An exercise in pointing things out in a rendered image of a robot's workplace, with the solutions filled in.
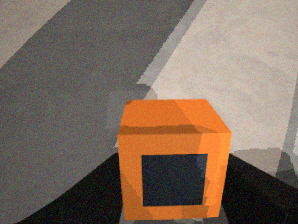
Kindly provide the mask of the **orange block with dark square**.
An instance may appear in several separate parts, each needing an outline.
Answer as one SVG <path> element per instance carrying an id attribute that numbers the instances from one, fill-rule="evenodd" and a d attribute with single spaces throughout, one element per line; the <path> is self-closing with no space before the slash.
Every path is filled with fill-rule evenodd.
<path id="1" fill-rule="evenodd" d="M 117 132 L 125 220 L 220 216 L 230 137 L 208 100 L 126 101 Z"/>

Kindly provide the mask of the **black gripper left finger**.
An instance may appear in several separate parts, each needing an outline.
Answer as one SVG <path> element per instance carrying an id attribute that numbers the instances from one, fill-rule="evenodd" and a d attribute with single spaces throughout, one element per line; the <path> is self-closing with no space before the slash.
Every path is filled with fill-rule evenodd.
<path id="1" fill-rule="evenodd" d="M 118 224 L 122 205 L 118 153 L 113 153 L 68 192 L 16 224 Z"/>

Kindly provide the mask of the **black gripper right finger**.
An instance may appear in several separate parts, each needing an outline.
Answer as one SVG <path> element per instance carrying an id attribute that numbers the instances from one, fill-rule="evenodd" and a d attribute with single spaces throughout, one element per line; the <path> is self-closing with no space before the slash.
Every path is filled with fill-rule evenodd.
<path id="1" fill-rule="evenodd" d="M 229 224 L 298 224 L 298 189 L 231 153 L 221 204 Z"/>

